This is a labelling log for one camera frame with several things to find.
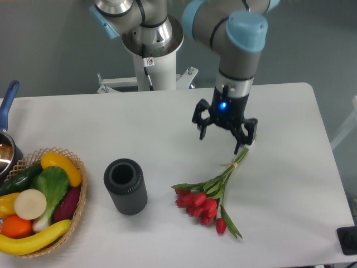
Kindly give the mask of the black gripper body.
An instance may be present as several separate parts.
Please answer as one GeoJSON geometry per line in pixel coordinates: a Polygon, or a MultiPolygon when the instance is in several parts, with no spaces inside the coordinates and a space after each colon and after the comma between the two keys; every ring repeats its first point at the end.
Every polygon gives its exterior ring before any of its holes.
{"type": "Polygon", "coordinates": [[[213,123],[224,129],[241,128],[248,97],[249,95],[239,98],[224,96],[222,92],[214,88],[213,99],[209,108],[213,123]]]}

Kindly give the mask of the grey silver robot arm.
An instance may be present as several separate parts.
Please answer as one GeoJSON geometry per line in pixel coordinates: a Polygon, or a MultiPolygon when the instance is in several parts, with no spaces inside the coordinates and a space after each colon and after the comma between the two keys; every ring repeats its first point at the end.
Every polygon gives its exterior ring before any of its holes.
{"type": "Polygon", "coordinates": [[[266,43],[265,14],[277,1],[191,1],[182,18],[166,1],[94,1],[89,11],[110,38],[120,37],[132,54],[140,91],[175,90],[176,53],[184,37],[219,55],[211,102],[200,100],[192,121],[204,137],[209,125],[231,132],[237,146],[251,145],[258,121],[244,111],[266,43]]]}

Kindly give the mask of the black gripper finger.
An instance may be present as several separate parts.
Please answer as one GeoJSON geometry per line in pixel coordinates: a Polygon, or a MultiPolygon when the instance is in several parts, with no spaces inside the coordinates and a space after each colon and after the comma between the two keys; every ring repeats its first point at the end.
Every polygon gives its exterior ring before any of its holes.
{"type": "Polygon", "coordinates": [[[244,118],[241,124],[230,125],[230,131],[236,139],[234,154],[237,155],[241,145],[252,145],[255,141],[258,120],[256,118],[244,118]]]}
{"type": "Polygon", "coordinates": [[[192,116],[192,122],[197,124],[197,129],[200,131],[199,139],[202,140],[206,135],[207,126],[213,124],[216,120],[216,112],[213,107],[205,100],[201,99],[194,110],[192,116]],[[202,117],[202,113],[208,111],[209,116],[206,118],[202,117]]]}

